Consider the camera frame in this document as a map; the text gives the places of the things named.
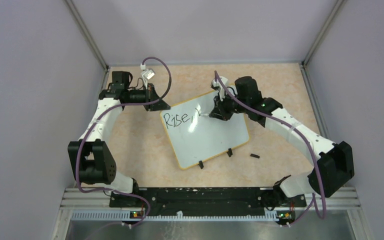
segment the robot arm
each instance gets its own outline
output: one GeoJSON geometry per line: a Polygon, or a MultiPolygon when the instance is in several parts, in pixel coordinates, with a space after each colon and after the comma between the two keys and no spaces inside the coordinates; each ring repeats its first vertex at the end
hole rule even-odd
{"type": "MultiPolygon", "coordinates": [[[[124,107],[116,106],[121,103],[149,103],[158,99],[159,96],[155,91],[154,85],[148,83],[148,81],[146,81],[146,87],[144,86],[141,89],[129,87],[131,81],[132,75],[129,72],[112,72],[112,82],[109,84],[108,89],[102,90],[99,94],[96,112],[88,128],[78,141],[71,141],[68,145],[71,168],[74,177],[76,177],[76,160],[81,141],[92,125],[96,123],[85,140],[81,152],[79,167],[79,181],[81,183],[96,184],[123,193],[132,193],[134,190],[135,180],[117,171],[116,162],[106,142],[110,138],[117,117],[124,110],[124,107]],[[100,120],[97,120],[103,112],[107,113],[100,120]]],[[[147,111],[170,109],[170,106],[163,100],[145,105],[144,107],[147,111]]]]}
{"type": "MultiPolygon", "coordinates": [[[[227,79],[221,77],[226,85],[227,79]]],[[[354,176],[353,154],[350,145],[346,142],[336,144],[326,139],[303,125],[294,118],[278,101],[271,97],[262,97],[258,90],[257,82],[250,76],[245,76],[235,81],[236,98],[259,112],[281,119],[290,124],[289,127],[271,118],[266,118],[240,106],[229,95],[219,91],[214,98],[214,109],[209,116],[223,121],[228,121],[234,113],[244,113],[263,127],[270,129],[285,138],[290,144],[298,149],[313,164],[309,148],[304,140],[294,131],[299,130],[310,143],[320,170],[323,189],[326,197],[330,197],[342,185],[354,176]]],[[[211,87],[220,90],[220,84],[213,80],[211,87]]],[[[320,188],[315,170],[299,175],[286,176],[274,184],[273,189],[279,191],[280,195],[291,198],[300,194],[318,193],[320,188]]]]}

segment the whiteboard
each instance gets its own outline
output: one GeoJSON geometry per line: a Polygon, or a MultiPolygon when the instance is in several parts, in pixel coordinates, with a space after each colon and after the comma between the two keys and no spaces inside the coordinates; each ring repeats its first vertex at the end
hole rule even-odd
{"type": "Polygon", "coordinates": [[[229,121],[210,118],[214,108],[212,91],[186,100],[160,113],[179,167],[183,170],[234,149],[250,140],[244,114],[229,121]]]}

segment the white wall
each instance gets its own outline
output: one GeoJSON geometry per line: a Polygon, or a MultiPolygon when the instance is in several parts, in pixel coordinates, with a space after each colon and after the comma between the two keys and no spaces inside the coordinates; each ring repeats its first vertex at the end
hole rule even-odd
{"type": "Polygon", "coordinates": [[[309,69],[330,134],[353,148],[351,183],[384,239],[384,1],[348,1],[309,69]]]}
{"type": "Polygon", "coordinates": [[[301,61],[336,0],[74,0],[109,65],[301,61]]]}
{"type": "Polygon", "coordinates": [[[62,0],[0,0],[0,240],[51,237],[102,77],[62,0]]]}

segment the orange speckled surface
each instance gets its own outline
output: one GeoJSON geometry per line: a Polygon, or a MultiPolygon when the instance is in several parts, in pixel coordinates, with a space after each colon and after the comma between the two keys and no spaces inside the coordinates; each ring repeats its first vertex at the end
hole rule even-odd
{"type": "MultiPolygon", "coordinates": [[[[151,66],[151,79],[161,96],[168,74],[163,66],[151,66]]],[[[170,65],[171,90],[164,100],[174,105],[211,91],[214,70],[233,83],[252,76],[264,97],[283,104],[307,127],[319,132],[304,80],[297,63],[170,65]]],[[[132,86],[140,77],[139,66],[112,67],[111,71],[133,74],[132,86]]],[[[142,106],[126,107],[117,118],[109,149],[117,170],[137,180],[140,187],[263,187],[272,186],[289,174],[310,171],[313,167],[293,146],[276,133],[246,118],[250,141],[227,154],[210,159],[204,169],[198,166],[181,170],[160,120],[160,112],[146,112],[142,106]],[[250,154],[260,155],[260,159],[250,154]]]]}

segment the metal frame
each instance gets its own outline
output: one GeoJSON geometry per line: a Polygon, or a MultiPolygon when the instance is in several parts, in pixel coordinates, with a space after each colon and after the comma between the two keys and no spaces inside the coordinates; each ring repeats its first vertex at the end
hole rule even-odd
{"type": "MultiPolygon", "coordinates": [[[[77,10],[73,0],[63,0],[66,4],[70,14],[72,15],[74,21],[76,22],[81,34],[83,35],[85,41],[87,42],[90,50],[94,54],[95,58],[98,60],[99,64],[105,70],[101,89],[104,89],[107,86],[108,77],[110,74],[110,68],[107,65],[104,57],[102,56],[97,44],[95,43],[91,33],[89,32],[85,22],[83,21],[79,11],[77,10]]],[[[326,122],[323,117],[319,101],[316,96],[316,91],[314,89],[313,82],[309,75],[308,65],[311,62],[315,52],[319,48],[320,44],[323,42],[326,34],[329,32],[329,29],[338,16],[338,13],[343,8],[347,0],[337,0],[331,13],[327,17],[323,27],[320,29],[316,39],[314,40],[311,48],[309,49],[305,59],[300,63],[300,70],[302,77],[304,79],[305,87],[308,92],[308,97],[310,99],[311,106],[314,111],[314,115],[319,127],[320,134],[326,138],[329,138],[329,130],[326,125],[326,122]]],[[[311,194],[306,194],[305,199],[307,204],[310,203],[311,194]]],[[[120,211],[114,208],[109,207],[110,197],[106,196],[103,192],[92,192],[88,194],[83,194],[79,192],[77,188],[67,188],[65,190],[61,205],[59,208],[58,216],[54,226],[52,239],[53,240],[65,240],[67,232],[69,231],[70,221],[73,214],[76,211],[120,211]]],[[[320,196],[316,197],[316,202],[320,206],[321,199],[320,196]]],[[[342,187],[338,190],[332,197],[326,199],[327,210],[346,210],[348,213],[349,220],[355,235],[356,240],[372,240],[374,239],[372,231],[368,225],[364,212],[361,208],[360,201],[357,196],[356,189],[351,186],[342,187]]],[[[297,207],[297,210],[303,210],[303,207],[297,207]]],[[[277,211],[284,211],[288,209],[283,209],[281,207],[276,208],[277,211]]]]}
{"type": "Polygon", "coordinates": [[[307,55],[304,58],[304,61],[302,61],[302,65],[305,68],[309,65],[311,59],[313,58],[314,53],[319,48],[320,44],[323,42],[323,39],[325,39],[325,36],[328,33],[329,29],[331,28],[332,23],[334,22],[335,18],[338,16],[338,13],[341,11],[341,9],[343,8],[346,2],[347,0],[336,1],[335,6],[333,6],[332,11],[330,12],[329,16],[327,17],[326,21],[324,22],[323,26],[318,32],[317,37],[315,38],[314,42],[310,47],[310,50],[308,51],[307,55]]]}
{"type": "Polygon", "coordinates": [[[73,0],[63,0],[65,5],[67,6],[67,9],[70,11],[71,16],[73,17],[73,20],[77,24],[78,29],[80,30],[81,34],[84,37],[84,40],[86,41],[87,45],[89,46],[90,50],[92,51],[95,58],[98,60],[99,64],[103,69],[108,69],[108,64],[105,62],[104,57],[101,54],[101,51],[99,50],[96,42],[94,41],[94,38],[92,37],[91,33],[89,32],[88,28],[86,27],[85,22],[83,21],[82,16],[80,15],[79,11],[77,10],[76,5],[74,4],[73,0]]]}
{"type": "MultiPolygon", "coordinates": [[[[270,190],[272,187],[261,187],[262,190],[270,190]]],[[[311,194],[305,195],[306,203],[309,204],[312,199],[311,194]]],[[[321,197],[316,196],[316,202],[321,206],[321,197]]],[[[367,224],[362,221],[361,204],[357,196],[355,187],[341,187],[331,197],[326,199],[326,206],[328,211],[346,210],[350,215],[350,221],[352,229],[357,240],[371,240],[371,238],[364,238],[367,224]]],[[[304,210],[305,207],[296,207],[296,210],[304,210]]],[[[244,216],[244,217],[216,217],[214,219],[209,217],[185,217],[182,215],[173,217],[154,217],[145,219],[145,221],[275,221],[273,214],[276,211],[288,211],[288,207],[277,207],[273,212],[266,213],[266,216],[244,216]]],[[[52,239],[64,240],[69,232],[70,221],[76,214],[81,215],[105,215],[105,214],[118,214],[117,220],[125,218],[123,216],[122,209],[110,207],[110,196],[105,195],[102,191],[90,192],[84,194],[77,188],[66,188],[59,208],[58,217],[54,227],[52,239]]],[[[108,218],[97,218],[96,221],[108,221],[108,218]]]]}

